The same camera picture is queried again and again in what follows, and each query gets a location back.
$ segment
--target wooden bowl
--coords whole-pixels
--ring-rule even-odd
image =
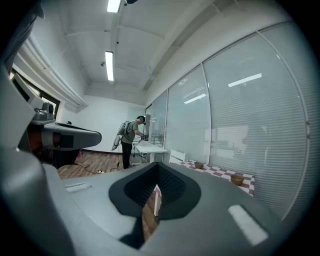
[[[231,175],[231,182],[233,184],[236,184],[237,186],[240,186],[242,182],[244,182],[245,178],[239,175]]]
[[[204,167],[204,163],[202,163],[202,162],[194,162],[194,166],[197,169],[202,169]]]

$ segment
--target window blinds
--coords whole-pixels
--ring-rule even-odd
[[[210,148],[209,99],[200,66],[168,90],[164,148],[186,153],[187,160],[207,163]]]
[[[302,214],[302,209],[312,199],[312,192],[318,184],[320,153],[319,65],[304,35],[293,23],[273,26],[261,33],[281,53],[291,68],[303,94],[310,124],[308,164],[301,189],[297,197],[293,198],[295,202],[286,218],[291,220]]]
[[[150,105],[149,107],[147,107],[145,109],[145,125],[144,125],[144,129],[143,132],[147,135],[149,135],[150,133],[150,120],[151,120],[151,109],[152,109],[152,105]]]
[[[210,164],[255,174],[254,196],[283,216],[306,153],[303,107],[288,69],[258,34],[203,67],[211,107]]]
[[[167,91],[161,94],[152,103],[150,120],[149,142],[155,146],[163,147],[165,142]]]

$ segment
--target fluorescent ceiling light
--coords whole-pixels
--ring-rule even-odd
[[[121,0],[109,0],[108,7],[106,8],[106,11],[108,13],[119,12],[120,3],[121,3]]]
[[[200,96],[197,96],[197,97],[194,97],[192,99],[187,100],[184,104],[188,104],[190,102],[194,102],[194,101],[199,100],[199,99],[201,99],[201,98],[203,98],[205,96],[206,96],[205,94],[201,94]]]
[[[112,51],[105,52],[105,67],[109,81],[114,81],[114,53]]]
[[[236,86],[238,84],[242,84],[242,83],[245,83],[245,82],[260,78],[260,77],[262,77],[261,73],[260,74],[255,74],[255,75],[249,76],[247,78],[241,79],[239,81],[235,81],[235,82],[229,83],[228,86],[229,87]]]

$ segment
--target wooden floor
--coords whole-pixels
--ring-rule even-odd
[[[100,154],[83,152],[83,155],[76,161],[77,165],[65,165],[59,168],[58,174],[61,179],[101,175],[97,171],[105,173],[121,171],[123,169],[122,155]],[[142,211],[142,226],[145,240],[158,226],[157,217],[154,216],[156,193],[153,192]]]

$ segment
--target red and white checkered tablecloth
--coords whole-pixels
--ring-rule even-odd
[[[214,175],[214,176],[226,179],[229,182],[231,182],[231,175],[243,176],[244,181],[238,187],[240,189],[242,189],[243,191],[247,192],[249,195],[254,196],[255,176],[252,174],[246,174],[246,173],[242,173],[242,172],[227,170],[227,169],[223,169],[223,168],[220,168],[217,166],[212,166],[210,164],[205,164],[205,165],[203,165],[202,169],[198,169],[195,167],[195,161],[181,162],[181,163],[179,163],[179,165],[187,167],[189,169],[196,170],[196,171],[201,172],[203,174]],[[161,192],[160,192],[158,186],[156,186],[155,191],[161,196]]]

